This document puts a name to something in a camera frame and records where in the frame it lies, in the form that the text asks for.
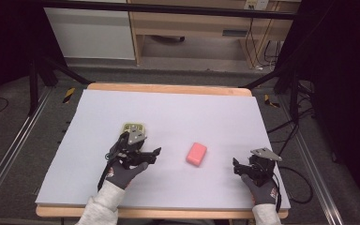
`black glove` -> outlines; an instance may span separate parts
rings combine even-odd
[[[107,173],[106,180],[114,185],[125,189],[130,181],[139,173],[147,169],[148,163],[144,162],[132,169],[125,169],[119,160],[116,160]]]
[[[255,205],[265,203],[276,204],[277,185],[272,179],[265,182],[261,187],[257,187],[246,174],[242,174],[241,179],[249,187]]]

